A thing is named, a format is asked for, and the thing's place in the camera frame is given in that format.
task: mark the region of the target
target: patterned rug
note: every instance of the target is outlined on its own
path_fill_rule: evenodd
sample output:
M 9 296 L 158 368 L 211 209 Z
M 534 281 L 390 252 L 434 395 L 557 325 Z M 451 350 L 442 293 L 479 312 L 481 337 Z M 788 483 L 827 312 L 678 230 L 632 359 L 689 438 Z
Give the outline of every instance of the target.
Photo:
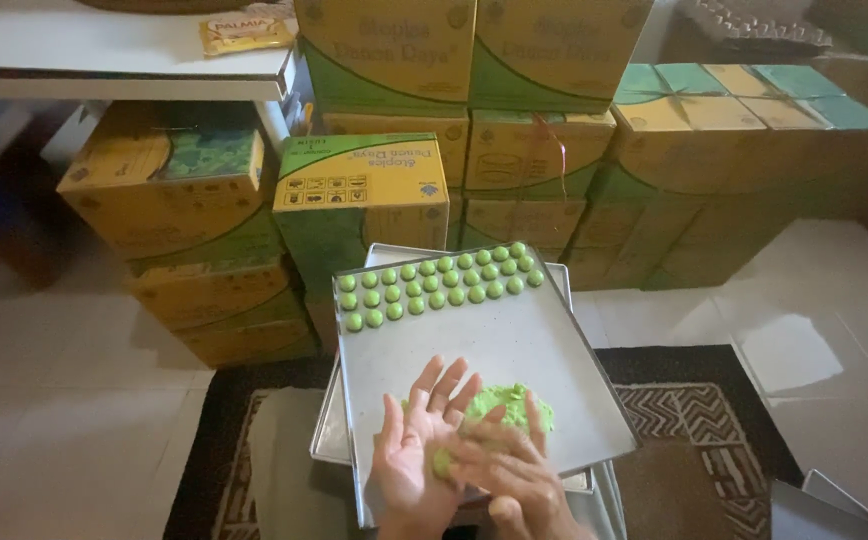
M 801 485 L 804 478 L 734 350 L 646 347 L 597 356 L 640 437 L 681 439 L 696 449 L 734 538 L 770 538 L 767 486 L 774 479 Z M 271 391 L 324 388 L 331 368 L 331 359 L 317 358 L 214 376 L 165 539 L 260 539 L 250 489 L 251 422 Z

